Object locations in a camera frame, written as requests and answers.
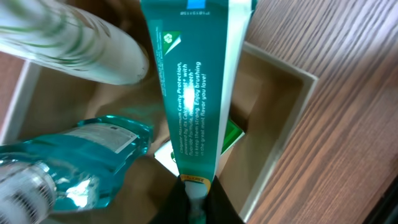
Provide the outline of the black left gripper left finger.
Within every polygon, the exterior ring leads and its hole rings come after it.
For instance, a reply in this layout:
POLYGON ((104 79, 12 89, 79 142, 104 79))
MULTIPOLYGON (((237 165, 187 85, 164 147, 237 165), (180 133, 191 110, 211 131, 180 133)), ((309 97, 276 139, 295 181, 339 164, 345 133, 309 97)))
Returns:
POLYGON ((150 224, 189 224, 188 212, 190 203, 185 191, 185 184, 177 177, 163 206, 150 224))

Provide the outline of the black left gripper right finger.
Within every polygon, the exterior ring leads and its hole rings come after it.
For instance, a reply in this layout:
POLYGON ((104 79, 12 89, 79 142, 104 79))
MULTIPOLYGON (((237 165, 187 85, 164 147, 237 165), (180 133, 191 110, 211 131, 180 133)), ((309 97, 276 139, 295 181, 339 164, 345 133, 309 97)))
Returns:
POLYGON ((217 176, 205 199, 206 224, 244 224, 217 176))

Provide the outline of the green soap packet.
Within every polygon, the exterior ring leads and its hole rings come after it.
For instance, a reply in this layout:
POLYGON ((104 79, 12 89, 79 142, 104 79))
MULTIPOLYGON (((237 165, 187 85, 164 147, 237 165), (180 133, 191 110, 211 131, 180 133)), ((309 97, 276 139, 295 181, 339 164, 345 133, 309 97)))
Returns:
MULTIPOLYGON (((244 135, 245 132, 229 119, 226 126, 226 132, 224 136, 224 142, 221 150, 218 168, 216 170, 217 176, 221 175, 234 145, 244 135)), ((175 156, 173 153, 172 143, 170 142, 170 140, 161 145, 161 147, 154 153, 154 158, 159 161, 168 171, 173 173, 174 176, 177 177, 179 175, 175 156)))

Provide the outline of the blue liquid bottle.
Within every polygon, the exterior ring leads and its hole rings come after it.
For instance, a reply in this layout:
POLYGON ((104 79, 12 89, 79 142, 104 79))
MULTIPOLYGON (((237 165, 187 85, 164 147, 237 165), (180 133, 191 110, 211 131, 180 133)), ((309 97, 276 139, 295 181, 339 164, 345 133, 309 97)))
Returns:
POLYGON ((40 223, 52 212, 105 208, 153 130, 116 115, 1 146, 1 223, 40 223))

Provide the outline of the white lotion tube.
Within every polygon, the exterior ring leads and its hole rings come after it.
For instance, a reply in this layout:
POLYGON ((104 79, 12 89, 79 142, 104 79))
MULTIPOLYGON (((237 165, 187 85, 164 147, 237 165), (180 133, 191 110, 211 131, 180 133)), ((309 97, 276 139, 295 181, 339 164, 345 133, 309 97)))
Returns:
POLYGON ((1 51, 101 83, 130 85, 149 70, 146 51, 108 21, 62 1, 1 1, 1 51))

